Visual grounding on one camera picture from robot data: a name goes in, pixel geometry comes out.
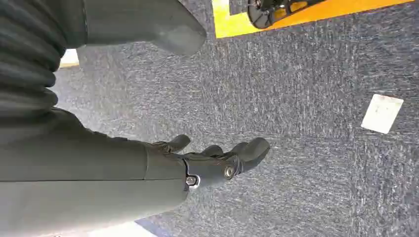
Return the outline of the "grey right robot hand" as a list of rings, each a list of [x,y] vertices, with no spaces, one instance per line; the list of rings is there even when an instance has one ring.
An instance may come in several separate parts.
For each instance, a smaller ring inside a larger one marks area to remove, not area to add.
[[[191,189],[257,167],[263,138],[224,152],[181,154],[186,135],[147,143],[110,137],[56,106],[67,49],[148,41],[193,55],[207,34],[177,0],[3,0],[0,3],[0,234],[54,236],[175,208]]]

